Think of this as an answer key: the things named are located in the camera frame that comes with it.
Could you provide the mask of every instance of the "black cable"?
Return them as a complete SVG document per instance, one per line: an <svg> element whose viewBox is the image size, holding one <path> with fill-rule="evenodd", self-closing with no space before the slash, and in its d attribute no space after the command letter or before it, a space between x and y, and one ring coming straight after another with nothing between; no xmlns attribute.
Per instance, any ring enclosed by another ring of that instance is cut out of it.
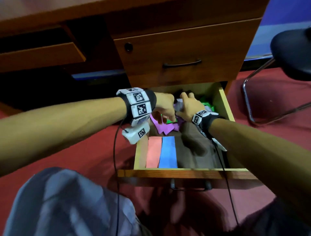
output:
<svg viewBox="0 0 311 236"><path fill-rule="evenodd" d="M118 236L119 233L119 209L120 209L120 193L119 193L119 188L120 188L120 184L119 184L119 180L118 180L118 170L116 167L116 156L115 156L115 152L116 152L116 141L117 141L117 136L118 136L118 132L119 129L122 126L123 121L125 120L125 118L121 121L121 123L119 124L119 127L117 128L117 132L116 135L114 137L114 172L117 178L117 194L118 194L118 200L117 200L117 229L116 229L116 236Z"/></svg>
<svg viewBox="0 0 311 236"><path fill-rule="evenodd" d="M232 200L231 191L230 191L230 188L229 188L229 182L228 182L227 174L226 174L225 168L224 168L224 166L222 164L222 161L220 159L220 156L219 156L219 153L218 153L218 149L217 149L216 146L215 146L215 149L216 149L216 152L217 152L217 155L218 155L218 158L219 158L222 170L224 171L224 176L225 176L226 183L227 183L227 188L228 188L228 192L229 192L229 196L230 196L230 201L231 201L231 206L232 206L232 209L233 209L233 214L234 214L234 217L235 217L235 221L236 221L237 226L240 227L240 224L239 224L239 221L238 221L238 217L236 216L236 212L235 212L234 205L233 205L233 200Z"/></svg>

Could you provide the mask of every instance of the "floor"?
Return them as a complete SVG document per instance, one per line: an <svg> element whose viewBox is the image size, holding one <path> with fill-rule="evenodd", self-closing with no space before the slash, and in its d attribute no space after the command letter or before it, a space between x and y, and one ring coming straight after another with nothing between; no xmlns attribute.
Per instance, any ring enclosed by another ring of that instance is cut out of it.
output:
<svg viewBox="0 0 311 236"><path fill-rule="evenodd" d="M249 72L241 72L233 82L227 95L236 122L248 124L245 113L241 84ZM292 108L310 100L311 83L293 81L280 69L267 69L261 72L247 86L251 106L256 118ZM0 118L5 117L0 111ZM274 124L260 127L262 131L283 137L311 150L311 109L291 115ZM0 178L0 232L18 189L32 175L40 170L60 166L80 172L95 183L116 190L112 162L111 138L116 131L110 126L92 137L43 160ZM116 145L118 168L132 165L135 146L119 134ZM167 189L154 189L121 185L121 193L129 197L136 213L154 235L213 235L235 226L233 211L226 189L213 189L205 193L172 192ZM232 190L235 209L239 221L261 209L274 199L274 194L265 186L250 190Z"/></svg>

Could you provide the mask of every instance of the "wooden desk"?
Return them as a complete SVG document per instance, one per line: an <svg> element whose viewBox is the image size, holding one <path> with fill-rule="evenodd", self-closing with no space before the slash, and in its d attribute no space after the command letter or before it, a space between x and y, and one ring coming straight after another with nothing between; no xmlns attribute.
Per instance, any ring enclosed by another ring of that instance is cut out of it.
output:
<svg viewBox="0 0 311 236"><path fill-rule="evenodd" d="M218 112L234 120L218 82L228 81L230 86L236 78L267 3L3 0L0 72L45 66L61 66L71 75L125 69L133 87L172 92L181 86L209 94ZM231 179L258 181L234 158L230 162L235 168L228 170ZM142 165L135 171L119 171L120 177L130 178L169 180L176 175L223 180L218 170L170 172L145 170Z"/></svg>

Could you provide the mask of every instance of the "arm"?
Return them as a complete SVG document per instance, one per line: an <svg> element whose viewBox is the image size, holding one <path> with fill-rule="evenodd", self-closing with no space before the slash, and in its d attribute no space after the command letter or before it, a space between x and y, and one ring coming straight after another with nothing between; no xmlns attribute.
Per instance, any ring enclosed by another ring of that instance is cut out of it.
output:
<svg viewBox="0 0 311 236"><path fill-rule="evenodd" d="M193 94L182 98L185 110L179 115L187 121L204 110ZM215 119L208 132L311 225L311 152L282 138L225 119Z"/></svg>
<svg viewBox="0 0 311 236"><path fill-rule="evenodd" d="M155 94L156 110L174 116L174 97ZM49 106L2 119L0 176L78 143L125 116L123 99L114 97Z"/></svg>

